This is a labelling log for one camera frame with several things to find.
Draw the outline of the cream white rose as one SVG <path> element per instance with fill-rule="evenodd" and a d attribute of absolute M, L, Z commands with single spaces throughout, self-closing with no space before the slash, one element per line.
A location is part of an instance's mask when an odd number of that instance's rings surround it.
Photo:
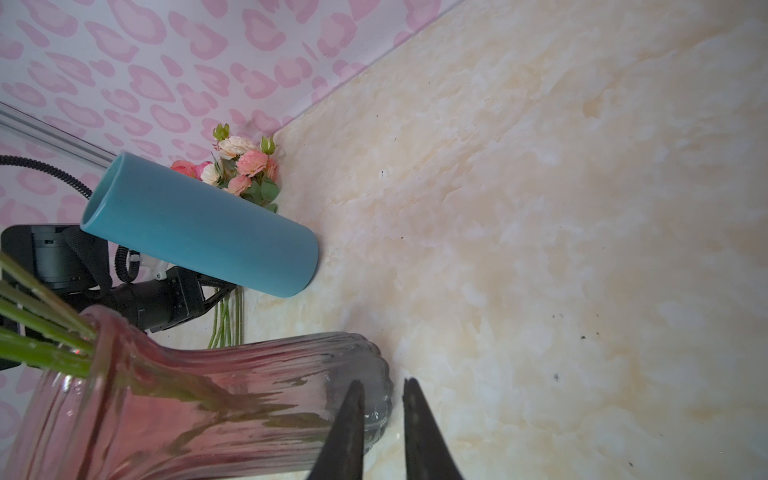
<path fill-rule="evenodd" d="M 96 337 L 96 330 L 88 321 L 5 253 L 1 253 L 1 270 L 2 297 L 21 305 L 50 324 L 56 324 L 68 332 L 76 332 L 82 339 Z"/>

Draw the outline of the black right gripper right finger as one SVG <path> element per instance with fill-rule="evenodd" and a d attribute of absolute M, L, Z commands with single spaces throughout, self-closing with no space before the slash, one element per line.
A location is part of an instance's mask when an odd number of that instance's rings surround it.
<path fill-rule="evenodd" d="M 419 382 L 404 382 L 404 437 L 406 478 L 410 480 L 461 480 Z"/>

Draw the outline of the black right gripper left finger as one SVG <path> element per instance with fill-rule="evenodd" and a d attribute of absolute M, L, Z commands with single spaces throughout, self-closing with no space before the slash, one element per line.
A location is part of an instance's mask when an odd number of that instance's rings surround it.
<path fill-rule="evenodd" d="M 363 477 L 364 426 L 364 386 L 354 380 L 307 480 L 360 480 Z"/>

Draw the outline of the pink cream spray roses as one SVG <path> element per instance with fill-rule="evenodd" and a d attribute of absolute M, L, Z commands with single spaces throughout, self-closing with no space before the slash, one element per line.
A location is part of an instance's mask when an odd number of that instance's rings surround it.
<path fill-rule="evenodd" d="M 198 177 L 204 183 L 246 200 L 256 206 L 277 211 L 280 188 L 276 184 L 278 165 L 273 159 L 276 144 L 271 137 L 255 143 L 230 133 L 228 124 L 212 130 L 218 159 L 200 168 Z M 244 343 L 244 289 L 235 287 L 223 294 L 214 306 L 213 331 L 208 347 L 224 348 Z"/>

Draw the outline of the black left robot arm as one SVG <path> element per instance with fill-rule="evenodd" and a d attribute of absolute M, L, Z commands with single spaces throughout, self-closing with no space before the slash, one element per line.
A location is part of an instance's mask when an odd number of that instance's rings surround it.
<path fill-rule="evenodd" d="M 1 250 L 78 311 L 102 305 L 145 332 L 167 330 L 212 310 L 236 286 L 174 266 L 161 279 L 138 282 L 140 254 L 108 243 L 76 225 L 15 225 L 1 234 Z"/>

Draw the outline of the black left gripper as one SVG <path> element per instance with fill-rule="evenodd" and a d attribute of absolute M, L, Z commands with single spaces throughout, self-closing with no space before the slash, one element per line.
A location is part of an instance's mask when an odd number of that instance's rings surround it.
<path fill-rule="evenodd" d="M 163 280 L 123 284 L 89 304 L 116 311 L 140 330 L 158 332 L 204 315 L 236 289 L 231 282 L 173 267 Z"/>

